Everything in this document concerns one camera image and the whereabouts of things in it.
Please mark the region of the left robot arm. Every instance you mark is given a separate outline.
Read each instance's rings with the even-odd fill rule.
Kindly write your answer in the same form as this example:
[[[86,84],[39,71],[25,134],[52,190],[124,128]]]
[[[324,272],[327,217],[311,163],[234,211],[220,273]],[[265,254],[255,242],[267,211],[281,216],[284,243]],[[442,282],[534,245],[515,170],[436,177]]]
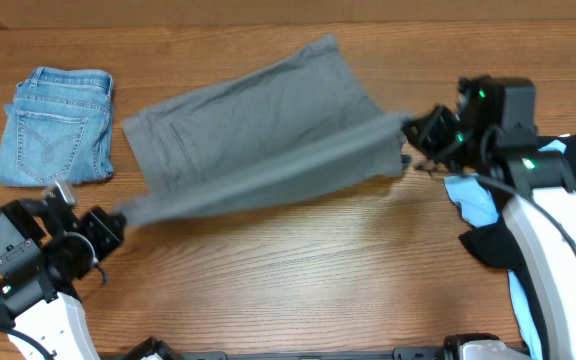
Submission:
[[[124,241],[126,220],[94,207],[22,199],[0,208],[0,331],[26,359],[96,359],[74,281]]]

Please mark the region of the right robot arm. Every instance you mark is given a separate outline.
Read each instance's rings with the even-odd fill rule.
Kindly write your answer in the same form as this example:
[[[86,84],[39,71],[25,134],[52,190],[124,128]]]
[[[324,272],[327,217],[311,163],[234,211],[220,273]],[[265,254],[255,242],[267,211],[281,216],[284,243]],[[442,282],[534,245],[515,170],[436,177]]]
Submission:
[[[576,180],[559,151],[538,148],[536,87],[527,78],[462,78],[456,110],[436,106],[403,125],[409,143],[453,175],[467,167],[504,192],[502,216],[518,245],[543,318],[542,353],[576,359]]]

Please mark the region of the grey shorts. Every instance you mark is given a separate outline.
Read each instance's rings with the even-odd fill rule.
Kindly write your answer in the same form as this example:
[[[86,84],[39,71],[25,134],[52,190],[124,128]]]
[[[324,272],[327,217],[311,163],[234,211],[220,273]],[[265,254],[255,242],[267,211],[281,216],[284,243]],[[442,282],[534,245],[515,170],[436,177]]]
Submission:
[[[405,168],[401,113],[382,110],[323,37],[271,66],[143,109],[123,130],[146,195],[131,225],[292,204]]]

